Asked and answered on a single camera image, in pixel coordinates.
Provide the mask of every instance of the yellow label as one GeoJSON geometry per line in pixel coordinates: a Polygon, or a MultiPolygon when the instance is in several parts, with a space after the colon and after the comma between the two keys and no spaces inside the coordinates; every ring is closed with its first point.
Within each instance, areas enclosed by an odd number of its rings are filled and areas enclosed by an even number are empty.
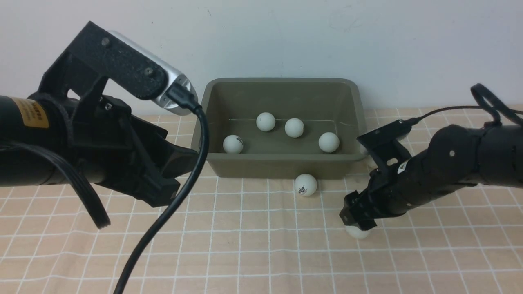
{"type": "Polygon", "coordinates": [[[20,109],[26,127],[49,129],[47,114],[38,102],[30,99],[10,98],[20,109]]]}

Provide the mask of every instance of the black cable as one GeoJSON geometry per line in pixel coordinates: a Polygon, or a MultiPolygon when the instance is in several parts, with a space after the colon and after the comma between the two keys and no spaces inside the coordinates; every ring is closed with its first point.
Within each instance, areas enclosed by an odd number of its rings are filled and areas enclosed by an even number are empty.
{"type": "Polygon", "coordinates": [[[96,227],[102,229],[111,224],[109,216],[105,211],[100,197],[93,189],[87,178],[79,173],[67,160],[60,155],[47,150],[46,148],[15,142],[12,140],[1,139],[0,151],[26,150],[33,154],[43,157],[51,164],[53,164],[67,179],[71,187],[78,194],[80,200],[85,206],[85,209],[96,224],[96,227]]]}
{"type": "MultiPolygon", "coordinates": [[[[458,105],[458,106],[443,107],[443,108],[438,108],[433,111],[427,112],[426,114],[424,114],[420,117],[413,117],[413,118],[406,119],[405,121],[411,123],[412,125],[415,125],[431,115],[437,114],[439,112],[443,112],[443,111],[447,111],[447,110],[455,110],[455,109],[483,109],[483,107],[480,107],[478,105],[458,105]]],[[[521,110],[516,110],[516,109],[511,109],[511,108],[509,110],[515,114],[523,115],[523,111],[521,111],[521,110]]]]}
{"type": "Polygon", "coordinates": [[[131,276],[131,272],[134,269],[134,266],[138,262],[138,259],[140,258],[140,255],[143,253],[147,245],[153,240],[154,235],[165,225],[165,223],[171,218],[173,213],[180,207],[181,203],[185,200],[187,195],[189,195],[189,192],[191,191],[192,187],[194,186],[196,180],[198,179],[198,176],[200,175],[203,165],[205,164],[205,161],[207,159],[207,153],[209,152],[209,126],[207,124],[207,117],[205,116],[205,112],[203,112],[203,109],[200,105],[196,107],[196,109],[193,111],[196,116],[198,117],[198,120],[200,121],[200,127],[201,127],[201,147],[200,147],[200,154],[198,155],[198,158],[196,159],[196,165],[195,168],[192,170],[191,174],[189,175],[187,181],[185,182],[185,185],[181,188],[178,195],[174,198],[173,202],[167,206],[165,211],[158,217],[158,219],[154,222],[154,224],[147,230],[147,232],[143,235],[143,237],[138,242],[138,245],[134,248],[134,250],[131,253],[131,256],[129,256],[129,259],[127,260],[127,263],[125,267],[123,268],[122,274],[120,275],[120,279],[118,280],[118,283],[116,284],[116,288],[114,291],[114,294],[122,294],[123,290],[127,284],[127,281],[129,280],[129,277],[131,276]]]}
{"type": "MultiPolygon", "coordinates": [[[[436,114],[438,112],[442,112],[442,111],[447,111],[447,110],[454,110],[454,109],[482,109],[480,106],[477,106],[477,105],[461,105],[461,106],[450,106],[450,107],[444,107],[444,108],[439,108],[439,109],[436,109],[436,110],[433,110],[431,112],[427,112],[426,114],[422,115],[419,117],[420,120],[428,117],[428,116],[431,116],[433,114],[436,114]]],[[[515,110],[515,109],[511,109],[515,114],[519,114],[519,115],[523,115],[523,111],[521,110],[515,110]]]]}

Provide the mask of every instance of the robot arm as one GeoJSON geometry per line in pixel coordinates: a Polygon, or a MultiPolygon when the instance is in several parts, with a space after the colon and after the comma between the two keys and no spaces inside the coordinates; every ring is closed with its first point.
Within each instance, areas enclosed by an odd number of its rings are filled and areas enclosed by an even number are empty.
{"type": "Polygon", "coordinates": [[[109,79],[178,115],[198,105],[183,73],[89,22],[29,99],[0,96],[0,186],[71,183],[99,229],[109,218],[89,182],[152,207],[171,203],[175,178],[194,169],[198,153],[169,143],[166,130],[104,95],[109,79]]]}
{"type": "Polygon", "coordinates": [[[481,129],[442,128],[414,157],[396,138],[408,134],[418,118],[398,120],[358,138],[378,168],[370,173],[365,190],[345,197],[339,215],[346,226],[368,231],[376,226],[375,219],[401,216],[463,187],[523,187],[523,120],[484,86],[472,87],[472,93],[494,105],[479,103],[494,121],[481,129]],[[515,125],[502,126],[498,111],[515,125]]]}

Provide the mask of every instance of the cable connector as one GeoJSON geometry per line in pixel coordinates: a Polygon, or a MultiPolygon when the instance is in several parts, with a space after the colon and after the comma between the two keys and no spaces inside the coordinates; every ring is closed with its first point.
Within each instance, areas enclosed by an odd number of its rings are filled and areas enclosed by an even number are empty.
{"type": "Polygon", "coordinates": [[[194,94],[186,87],[177,83],[173,83],[169,89],[167,89],[164,96],[174,101],[181,108],[189,109],[192,113],[195,113],[196,109],[201,107],[195,99],[194,94]]]}

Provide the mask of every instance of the white grid line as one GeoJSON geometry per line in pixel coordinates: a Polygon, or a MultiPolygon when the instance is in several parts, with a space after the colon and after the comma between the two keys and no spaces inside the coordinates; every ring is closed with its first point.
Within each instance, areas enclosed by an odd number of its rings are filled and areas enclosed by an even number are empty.
{"type": "Polygon", "coordinates": [[[334,294],[336,294],[336,283],[334,282],[334,265],[332,263],[331,246],[330,246],[329,241],[328,241],[327,218],[325,217],[325,210],[323,209],[323,193],[321,191],[320,191],[320,201],[321,201],[321,204],[322,204],[323,226],[324,226],[324,232],[325,232],[325,239],[327,241],[328,262],[331,265],[332,288],[334,289],[334,294]]]}
{"type": "MultiPolygon", "coordinates": [[[[80,210],[82,209],[82,206],[80,205],[78,207],[78,213],[76,214],[76,216],[74,217],[74,220],[73,220],[73,226],[76,224],[76,220],[78,219],[78,216],[81,215],[80,213],[80,210]]],[[[58,260],[60,259],[60,256],[61,254],[64,253],[64,249],[65,247],[67,246],[67,242],[69,241],[69,238],[71,237],[71,234],[68,234],[67,237],[65,238],[65,242],[62,246],[62,250],[60,250],[62,253],[58,254],[58,258],[54,261],[54,264],[51,268],[51,270],[49,271],[49,276],[46,279],[46,284],[43,286],[43,292],[45,293],[46,292],[46,289],[47,289],[47,286],[49,285],[49,281],[51,280],[51,277],[53,276],[53,272],[54,272],[54,269],[56,268],[56,265],[58,264],[58,260]]]]}
{"type": "MultiPolygon", "coordinates": [[[[187,196],[187,198],[185,198],[185,200],[187,202],[187,208],[189,208],[189,204],[190,204],[190,201],[191,201],[191,197],[190,196],[187,196]]],[[[176,270],[175,270],[175,274],[174,274],[174,286],[173,286],[173,293],[175,292],[176,290],[176,281],[177,281],[177,276],[178,276],[178,269],[180,268],[180,254],[181,254],[181,249],[184,245],[184,235],[185,235],[185,227],[187,225],[187,213],[185,214],[185,217],[184,217],[184,228],[181,232],[181,237],[180,237],[180,249],[178,250],[178,259],[176,260],[176,270]]],[[[211,251],[211,242],[209,242],[209,251],[211,251]]]]}
{"type": "MultiPolygon", "coordinates": [[[[111,202],[111,196],[109,196],[109,199],[107,200],[107,207],[109,206],[110,202],[111,202]]],[[[82,280],[80,280],[80,283],[78,283],[78,288],[76,290],[76,294],[80,293],[80,289],[82,288],[82,281],[83,281],[83,278],[85,277],[85,273],[87,272],[87,268],[89,266],[89,260],[91,259],[92,256],[94,256],[93,250],[95,249],[96,240],[98,240],[98,236],[99,236],[98,233],[95,235],[95,239],[93,241],[93,245],[91,246],[91,250],[89,251],[89,256],[87,257],[87,260],[85,262],[84,270],[82,272],[82,280]]]]}
{"type": "MultiPolygon", "coordinates": [[[[408,136],[405,139],[406,139],[408,145],[410,146],[411,142],[410,142],[408,136]]],[[[414,221],[412,220],[411,214],[407,212],[406,215],[408,216],[408,220],[411,223],[412,227],[414,227],[414,221]]],[[[422,243],[421,243],[421,241],[418,238],[418,234],[416,233],[416,229],[413,228],[412,231],[414,232],[414,238],[416,238],[416,243],[418,244],[418,248],[422,248],[422,243]]],[[[421,250],[419,250],[419,254],[422,257],[422,261],[423,261],[423,265],[425,266],[425,270],[428,271],[427,261],[425,260],[425,256],[423,255],[423,252],[421,250]]],[[[428,276],[428,281],[430,283],[430,288],[432,289],[433,294],[436,294],[436,289],[434,288],[434,284],[432,283],[432,277],[429,274],[427,274],[427,276],[428,276]]]]}
{"type": "MultiPolygon", "coordinates": [[[[138,200],[134,200],[133,204],[132,204],[132,208],[131,208],[131,211],[134,210],[134,208],[136,207],[136,202],[138,200]]],[[[129,226],[131,225],[131,216],[129,216],[129,220],[127,220],[127,226],[126,226],[126,231],[125,233],[123,233],[123,240],[122,240],[122,245],[120,246],[120,251],[118,252],[118,257],[116,258],[116,263],[115,263],[115,267],[114,269],[112,270],[112,280],[111,280],[111,286],[109,287],[109,291],[107,292],[107,294],[110,294],[111,290],[112,290],[112,286],[113,284],[115,283],[115,278],[116,278],[116,269],[118,268],[118,263],[120,262],[120,259],[122,258],[122,252],[123,252],[123,247],[126,243],[126,239],[127,239],[127,232],[129,231],[129,226]]]]}
{"type": "MultiPolygon", "coordinates": [[[[244,179],[242,179],[242,189],[241,189],[242,192],[240,193],[240,210],[243,209],[243,182],[244,182],[244,179]]],[[[240,229],[239,229],[239,233],[238,233],[238,251],[242,250],[242,218],[243,218],[243,213],[240,212],[240,229]]],[[[236,280],[236,293],[237,294],[240,294],[241,258],[242,258],[242,255],[240,253],[238,253],[238,275],[236,276],[236,279],[237,279],[236,280]]]]}
{"type": "MultiPolygon", "coordinates": [[[[214,191],[218,192],[218,179],[216,180],[216,188],[215,188],[214,191]]],[[[214,230],[214,215],[215,215],[215,212],[216,212],[216,201],[217,200],[218,200],[217,196],[216,196],[216,194],[214,194],[214,204],[213,204],[213,209],[212,209],[212,220],[211,220],[211,230],[214,230]]],[[[207,257],[207,276],[209,275],[209,269],[211,268],[212,235],[213,235],[213,231],[211,231],[211,237],[210,237],[210,241],[209,241],[209,256],[207,257]]],[[[209,278],[205,278],[205,293],[207,293],[208,285],[209,285],[209,278]]]]}
{"type": "Polygon", "coordinates": [[[270,209],[269,209],[269,205],[270,205],[270,191],[269,191],[269,179],[267,179],[266,181],[267,183],[267,228],[268,228],[268,232],[267,232],[267,235],[269,237],[268,241],[269,241],[269,294],[272,294],[272,264],[271,264],[271,249],[270,249],[270,209]]]}
{"type": "MultiPolygon", "coordinates": [[[[495,273],[520,273],[521,269],[496,269],[494,270],[495,273]]],[[[372,275],[390,275],[394,272],[366,272],[366,275],[372,276],[372,275]]],[[[397,272],[398,274],[457,274],[457,273],[491,273],[489,269],[467,269],[467,270],[432,270],[432,271],[403,271],[400,270],[397,272]]],[[[339,272],[339,273],[333,273],[335,276],[350,276],[350,275],[363,275],[364,272],[339,272]]],[[[252,275],[241,275],[242,277],[267,277],[267,274],[252,274],[252,275]]],[[[273,277],[277,276],[300,276],[300,274],[290,274],[290,273],[281,273],[281,274],[272,274],[273,277]]],[[[331,276],[331,274],[326,273],[309,273],[309,274],[301,274],[301,276],[331,276]]],[[[194,276],[154,276],[154,277],[147,277],[147,279],[193,279],[193,278],[235,278],[237,275],[210,275],[210,276],[201,276],[201,275],[194,275],[194,276]]],[[[96,277],[96,278],[88,278],[88,277],[65,277],[60,275],[50,275],[48,277],[41,277],[41,278],[30,278],[30,279],[2,279],[2,282],[24,282],[24,281],[40,281],[44,279],[50,279],[50,278],[61,278],[65,280],[111,280],[111,277],[96,277]]],[[[130,277],[129,280],[143,280],[143,277],[130,277]]]]}
{"type": "MultiPolygon", "coordinates": [[[[343,179],[343,183],[345,184],[345,190],[346,190],[345,193],[348,193],[349,188],[347,186],[347,181],[345,180],[345,178],[343,179]]],[[[357,247],[357,251],[358,251],[359,256],[360,256],[361,269],[363,270],[363,281],[365,283],[365,289],[367,291],[367,294],[370,294],[369,284],[367,283],[367,273],[365,271],[365,263],[363,262],[363,255],[362,255],[361,250],[360,250],[359,240],[356,240],[356,247],[357,247]]]]}
{"type": "Polygon", "coordinates": [[[296,208],[298,207],[298,203],[297,203],[297,199],[296,199],[296,190],[293,190],[292,191],[292,195],[293,195],[293,200],[294,200],[294,221],[295,221],[295,224],[296,224],[296,248],[297,248],[297,251],[298,251],[298,269],[299,269],[299,273],[300,273],[300,290],[301,290],[301,294],[303,294],[303,274],[302,274],[302,270],[301,270],[301,249],[300,249],[300,234],[298,233],[298,211],[296,210],[296,208]]]}
{"type": "Polygon", "coordinates": [[[20,230],[20,228],[22,227],[22,223],[24,222],[24,218],[27,216],[27,213],[29,212],[29,209],[31,208],[32,204],[33,204],[33,201],[34,199],[36,198],[36,195],[38,194],[38,191],[40,190],[40,186],[38,186],[38,188],[36,189],[35,191],[35,194],[33,195],[33,198],[31,199],[31,201],[29,202],[29,205],[27,206],[27,209],[26,209],[26,212],[24,213],[24,215],[22,216],[22,219],[20,220],[20,224],[18,224],[18,227],[16,228],[16,231],[15,231],[15,234],[14,236],[11,238],[11,241],[9,242],[9,245],[7,246],[5,252],[4,252],[4,255],[2,256],[2,259],[5,258],[6,254],[9,252],[9,250],[11,249],[11,246],[13,245],[13,242],[15,240],[15,237],[18,235],[18,231],[20,230]]]}
{"type": "MultiPolygon", "coordinates": [[[[445,112],[442,112],[442,114],[443,114],[443,118],[445,118],[445,121],[449,125],[450,123],[449,123],[449,120],[447,119],[447,117],[445,116],[445,112]]],[[[436,209],[436,216],[438,217],[439,223],[443,227],[443,222],[441,221],[441,217],[439,216],[439,212],[438,212],[437,209],[436,209]]],[[[449,237],[447,236],[447,232],[445,232],[445,230],[443,230],[443,235],[445,235],[445,239],[447,240],[447,244],[450,245],[450,240],[449,240],[449,237]]],[[[456,266],[459,269],[460,267],[459,267],[458,259],[456,258],[454,250],[451,249],[450,253],[452,254],[452,258],[454,259],[454,262],[456,263],[456,266]]],[[[465,287],[465,291],[467,292],[467,294],[470,294],[469,287],[467,286],[467,283],[465,282],[465,278],[463,277],[463,273],[461,271],[460,271],[459,275],[461,277],[461,281],[463,282],[463,286],[465,287]]]]}
{"type": "MultiPolygon", "coordinates": [[[[65,186],[62,188],[62,191],[60,192],[60,194],[63,193],[64,189],[65,189],[65,186]]],[[[49,219],[47,220],[46,226],[45,226],[45,228],[43,229],[44,232],[47,231],[47,228],[49,227],[49,224],[51,223],[51,219],[52,219],[52,217],[53,217],[53,214],[54,214],[54,212],[56,211],[56,208],[58,207],[58,202],[59,202],[59,201],[57,201],[57,202],[54,204],[53,211],[51,212],[51,215],[49,216],[49,219]]],[[[42,243],[42,240],[43,240],[43,237],[44,237],[44,236],[45,236],[45,235],[42,234],[42,236],[40,237],[40,240],[38,241],[38,244],[37,244],[37,246],[36,246],[36,248],[35,248],[35,252],[33,252],[33,255],[31,256],[31,260],[29,261],[29,264],[28,264],[28,266],[27,266],[27,268],[26,268],[26,271],[25,271],[25,273],[24,273],[24,277],[22,278],[22,280],[25,280],[25,279],[26,279],[26,277],[27,277],[27,273],[29,272],[29,268],[31,267],[32,262],[35,260],[36,252],[38,251],[38,247],[40,247],[40,244],[42,243]]],[[[18,285],[18,290],[16,290],[17,293],[20,292],[20,288],[21,288],[21,287],[22,287],[22,283],[20,283],[20,285],[18,285]]]]}

